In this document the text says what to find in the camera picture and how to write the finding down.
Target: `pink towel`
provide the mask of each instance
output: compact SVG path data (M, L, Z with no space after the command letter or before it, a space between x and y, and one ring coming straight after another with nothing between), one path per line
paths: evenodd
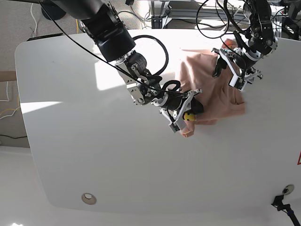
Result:
M194 134L195 125L214 125L217 120L245 113L245 103L241 92L229 86L233 74L229 67L222 70L218 78L212 74L217 55L210 50L184 50L180 71L175 79L182 85L182 91L202 89L196 99L204 106L204 113L195 121L185 121L187 127L181 131L184 137Z

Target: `pink cloth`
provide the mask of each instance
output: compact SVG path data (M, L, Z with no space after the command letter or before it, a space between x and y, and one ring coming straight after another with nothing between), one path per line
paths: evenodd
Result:
M232 72L227 67L218 78L212 74L217 55L210 50L184 50L180 71L175 79L182 85L182 91L202 89L196 99L204 106L204 113L195 121L185 121L187 127L181 131L184 137L194 134L195 125L214 125L217 120L245 113L241 92L229 86Z

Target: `white table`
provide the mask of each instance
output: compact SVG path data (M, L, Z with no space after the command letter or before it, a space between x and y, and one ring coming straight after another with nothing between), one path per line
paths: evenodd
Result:
M130 33L151 34L166 45L165 80L177 69L180 48L220 46L194 30ZM97 51L85 34L72 37ZM163 51L142 42L138 51L155 72ZM247 113L198 126L185 139L154 106L135 106L118 73L66 37L22 43L16 50L21 108L49 202L101 212L191 214L248 213L269 206L287 184L295 190L285 202L301 198L300 51L299 42L280 39L277 51L257 64L264 79L244 92ZM83 203L83 193L97 203Z

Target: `white tabletop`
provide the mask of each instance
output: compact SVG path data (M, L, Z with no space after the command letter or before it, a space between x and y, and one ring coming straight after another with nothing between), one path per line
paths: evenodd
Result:
M170 53L219 48L195 30L137 30L159 38ZM72 36L97 52L85 34ZM138 40L151 72L163 51ZM288 184L301 198L301 44L279 40L256 68L264 74L244 92L247 113L173 134L152 105L135 106L116 71L66 37L24 42L16 71L24 122L46 196L57 207L115 213L182 214L270 205ZM81 200L97 198L95 205Z

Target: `red label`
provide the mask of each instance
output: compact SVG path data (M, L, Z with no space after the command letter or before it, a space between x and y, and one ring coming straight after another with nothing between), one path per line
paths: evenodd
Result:
M301 153L300 153L300 156L299 156L298 165L301 165Z

